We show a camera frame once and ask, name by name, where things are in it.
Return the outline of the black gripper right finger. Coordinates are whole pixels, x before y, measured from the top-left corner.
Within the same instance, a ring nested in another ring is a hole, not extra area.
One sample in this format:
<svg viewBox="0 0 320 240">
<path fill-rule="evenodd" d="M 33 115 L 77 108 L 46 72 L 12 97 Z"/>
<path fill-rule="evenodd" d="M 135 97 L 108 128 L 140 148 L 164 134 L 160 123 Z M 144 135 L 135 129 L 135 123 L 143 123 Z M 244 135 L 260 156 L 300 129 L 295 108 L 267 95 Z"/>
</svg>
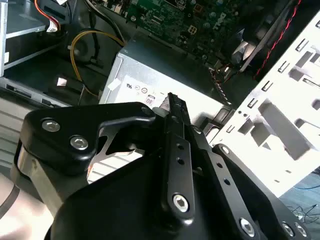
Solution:
<svg viewBox="0 0 320 240">
<path fill-rule="evenodd" d="M 185 101 L 175 98 L 190 143 L 191 163 L 203 174 L 200 192 L 221 240 L 309 240 L 304 224 L 224 144 L 210 147 L 192 125 Z"/>
</svg>

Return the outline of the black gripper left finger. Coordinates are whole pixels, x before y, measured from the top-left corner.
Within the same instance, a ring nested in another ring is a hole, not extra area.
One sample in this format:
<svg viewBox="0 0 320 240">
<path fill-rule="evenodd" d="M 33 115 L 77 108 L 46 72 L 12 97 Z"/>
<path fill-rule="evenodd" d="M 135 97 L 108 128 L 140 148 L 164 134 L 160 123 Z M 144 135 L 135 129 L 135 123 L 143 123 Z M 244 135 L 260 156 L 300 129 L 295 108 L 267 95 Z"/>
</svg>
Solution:
<svg viewBox="0 0 320 240">
<path fill-rule="evenodd" d="M 169 112 L 159 116 L 140 102 L 35 110 L 23 121 L 15 163 L 35 186 L 53 216 L 79 205 L 98 212 L 141 204 L 168 222 L 195 216 L 191 122 L 186 103 L 167 96 Z M 106 152 L 137 147 L 142 157 L 88 183 Z"/>
</svg>

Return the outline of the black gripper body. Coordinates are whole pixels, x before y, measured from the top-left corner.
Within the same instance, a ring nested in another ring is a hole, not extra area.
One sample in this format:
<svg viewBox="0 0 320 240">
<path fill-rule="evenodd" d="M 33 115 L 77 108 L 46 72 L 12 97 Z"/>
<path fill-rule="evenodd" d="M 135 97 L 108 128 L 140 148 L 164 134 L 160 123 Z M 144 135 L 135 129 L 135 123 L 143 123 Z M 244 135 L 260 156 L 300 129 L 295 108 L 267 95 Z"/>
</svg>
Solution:
<svg viewBox="0 0 320 240">
<path fill-rule="evenodd" d="M 52 240 L 238 240 L 240 233 L 203 176 L 194 173 L 195 216 L 176 228 L 161 208 L 163 164 L 157 153 L 78 190 L 58 210 Z"/>
</svg>

